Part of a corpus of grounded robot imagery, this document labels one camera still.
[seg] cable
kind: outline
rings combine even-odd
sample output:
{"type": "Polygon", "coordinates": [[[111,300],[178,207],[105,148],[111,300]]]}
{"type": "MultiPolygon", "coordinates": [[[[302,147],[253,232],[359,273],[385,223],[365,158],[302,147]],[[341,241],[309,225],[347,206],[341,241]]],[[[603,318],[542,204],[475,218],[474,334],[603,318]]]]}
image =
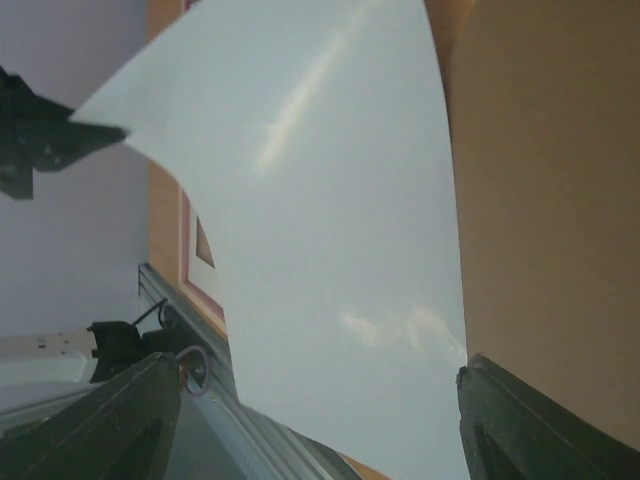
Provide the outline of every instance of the cable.
{"type": "Polygon", "coordinates": [[[204,382],[202,383],[202,387],[200,388],[200,390],[195,392],[189,388],[189,384],[186,382],[185,382],[185,388],[190,395],[194,397],[201,397],[209,389],[209,383],[211,382],[211,364],[209,363],[209,354],[204,349],[204,347],[201,347],[200,345],[191,345],[190,347],[187,347],[184,350],[182,350],[180,353],[178,353],[178,355],[176,355],[176,359],[180,361],[191,352],[199,352],[202,355],[202,359],[204,360],[204,368],[205,368],[204,382]]]}
{"type": "Polygon", "coordinates": [[[137,327],[140,324],[140,322],[142,322],[145,318],[151,315],[155,310],[158,310],[158,322],[160,322],[160,326],[162,327],[163,325],[161,320],[161,314],[162,314],[162,309],[164,308],[165,303],[167,303],[167,299],[163,298],[154,306],[147,309],[147,311],[144,312],[142,315],[140,315],[138,318],[136,318],[135,321],[131,324],[131,326],[137,327]]]}

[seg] paper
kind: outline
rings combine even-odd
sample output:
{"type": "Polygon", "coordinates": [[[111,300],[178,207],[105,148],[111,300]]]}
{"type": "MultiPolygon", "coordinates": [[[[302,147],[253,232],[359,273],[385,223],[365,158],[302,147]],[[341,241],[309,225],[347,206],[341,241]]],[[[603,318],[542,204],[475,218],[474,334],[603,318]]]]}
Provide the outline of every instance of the paper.
{"type": "Polygon", "coordinates": [[[446,107],[421,0],[215,1],[76,120],[188,193],[240,400],[398,479],[468,477],[446,107]]]}

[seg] white surface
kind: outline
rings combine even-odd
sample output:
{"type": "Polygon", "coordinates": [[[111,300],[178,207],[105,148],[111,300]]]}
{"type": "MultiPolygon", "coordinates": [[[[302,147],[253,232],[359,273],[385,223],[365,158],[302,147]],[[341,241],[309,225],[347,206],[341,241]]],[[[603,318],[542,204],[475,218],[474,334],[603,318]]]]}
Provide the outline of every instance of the white surface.
{"type": "Polygon", "coordinates": [[[0,387],[41,382],[88,382],[98,359],[86,329],[49,335],[0,337],[0,387]]]}
{"type": "Polygon", "coordinates": [[[77,119],[182,184],[240,399],[394,478],[468,478],[446,109],[421,0],[206,0],[77,119]]]}
{"type": "Polygon", "coordinates": [[[189,281],[209,298],[221,303],[220,281],[216,269],[202,260],[198,254],[198,214],[191,207],[189,212],[189,281]]]}
{"type": "MultiPolygon", "coordinates": [[[[0,1],[0,65],[75,107],[144,46],[145,4],[0,1]]],[[[34,182],[33,201],[0,195],[0,335],[135,318],[137,267],[148,259],[146,160],[115,146],[34,182]]],[[[10,397],[0,392],[0,408],[10,397]]]]}

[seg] gray wall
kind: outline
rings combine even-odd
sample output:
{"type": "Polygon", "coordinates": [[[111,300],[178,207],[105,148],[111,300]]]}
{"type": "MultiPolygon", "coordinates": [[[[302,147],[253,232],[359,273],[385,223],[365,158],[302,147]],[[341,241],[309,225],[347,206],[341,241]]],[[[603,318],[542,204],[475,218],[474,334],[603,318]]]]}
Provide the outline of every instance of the gray wall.
{"type": "MultiPolygon", "coordinates": [[[[77,107],[144,44],[145,0],[2,0],[0,65],[77,107]]],[[[137,313],[147,258],[144,160],[118,146],[35,178],[35,201],[0,196],[0,335],[137,313]]],[[[0,405],[19,398],[0,391],[0,405]]]]}

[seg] black mechanism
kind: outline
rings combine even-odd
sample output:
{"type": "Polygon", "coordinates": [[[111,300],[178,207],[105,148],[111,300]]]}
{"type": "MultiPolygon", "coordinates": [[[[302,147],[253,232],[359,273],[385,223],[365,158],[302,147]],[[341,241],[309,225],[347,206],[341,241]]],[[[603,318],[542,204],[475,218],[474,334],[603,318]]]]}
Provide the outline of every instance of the black mechanism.
{"type": "Polygon", "coordinates": [[[487,358],[472,358],[457,383],[472,480],[640,478],[639,452],[487,358]]]}
{"type": "Polygon", "coordinates": [[[178,363],[155,353],[0,442],[0,479],[161,480],[180,411],[178,363]]]}
{"type": "Polygon", "coordinates": [[[127,136],[120,128],[72,122],[72,113],[0,67],[0,191],[32,199],[34,169],[58,172],[127,136]]]}
{"type": "Polygon", "coordinates": [[[95,322],[87,330],[95,336],[97,348],[93,358],[98,359],[90,383],[111,380],[152,353],[176,355],[191,342],[184,328],[175,325],[142,336],[134,325],[121,321],[95,322]]]}

